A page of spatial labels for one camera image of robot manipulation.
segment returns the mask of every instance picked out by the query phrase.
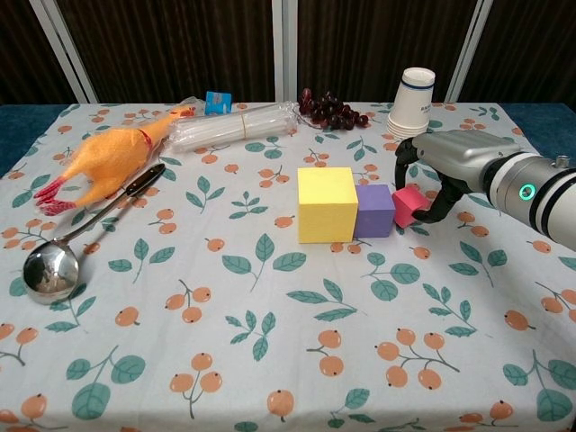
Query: floral tablecloth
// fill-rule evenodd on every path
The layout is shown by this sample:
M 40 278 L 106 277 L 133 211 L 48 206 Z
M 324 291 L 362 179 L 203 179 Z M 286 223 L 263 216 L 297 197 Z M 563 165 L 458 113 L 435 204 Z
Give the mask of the floral tablecloth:
M 569 249 L 481 195 L 388 238 L 298 243 L 297 167 L 393 182 L 391 104 L 352 105 L 370 127 L 166 149 L 152 162 L 168 170 L 145 195 L 72 242 L 72 298 L 42 306 L 23 286 L 30 249 L 104 204 L 47 218 L 32 195 L 83 139 L 168 109 L 69 106 L 0 182 L 0 428 L 567 430 Z M 531 149 L 496 104 L 437 103 L 431 115 L 432 131 L 485 130 Z M 434 198 L 430 167 L 409 178 Z M 75 178 L 63 194 L 85 187 Z

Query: blue box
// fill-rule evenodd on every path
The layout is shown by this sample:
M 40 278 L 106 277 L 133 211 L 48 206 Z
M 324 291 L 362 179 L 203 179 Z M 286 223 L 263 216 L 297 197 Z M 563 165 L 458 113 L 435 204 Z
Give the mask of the blue box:
M 232 112 L 232 95 L 230 93 L 206 92 L 204 114 L 228 114 Z

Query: stack of paper cups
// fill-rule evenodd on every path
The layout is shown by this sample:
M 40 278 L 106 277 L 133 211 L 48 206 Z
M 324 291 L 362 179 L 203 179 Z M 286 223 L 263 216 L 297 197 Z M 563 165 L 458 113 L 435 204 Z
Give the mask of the stack of paper cups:
M 423 67 L 404 70 L 388 115 L 388 131 L 406 139 L 423 133 L 430 121 L 430 104 L 436 74 Z

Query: foam block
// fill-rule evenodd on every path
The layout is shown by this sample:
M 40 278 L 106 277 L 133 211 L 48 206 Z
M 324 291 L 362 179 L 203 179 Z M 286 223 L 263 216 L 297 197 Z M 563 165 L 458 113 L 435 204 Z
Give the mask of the foam block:
M 396 207 L 386 184 L 357 185 L 358 214 L 354 228 L 356 239 L 388 237 Z
M 298 168 L 300 243 L 352 241 L 357 211 L 351 168 Z
M 425 210 L 430 201 L 418 189 L 412 186 L 404 187 L 392 194 L 392 200 L 396 206 L 394 221 L 400 228 L 408 227 L 415 219 L 412 212 Z

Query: purple cube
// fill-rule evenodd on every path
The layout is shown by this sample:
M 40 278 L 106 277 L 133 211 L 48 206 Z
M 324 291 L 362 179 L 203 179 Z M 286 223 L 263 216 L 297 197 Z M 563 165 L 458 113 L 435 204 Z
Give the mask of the purple cube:
M 356 186 L 358 214 L 354 228 L 356 239 L 388 237 L 396 207 L 386 184 Z

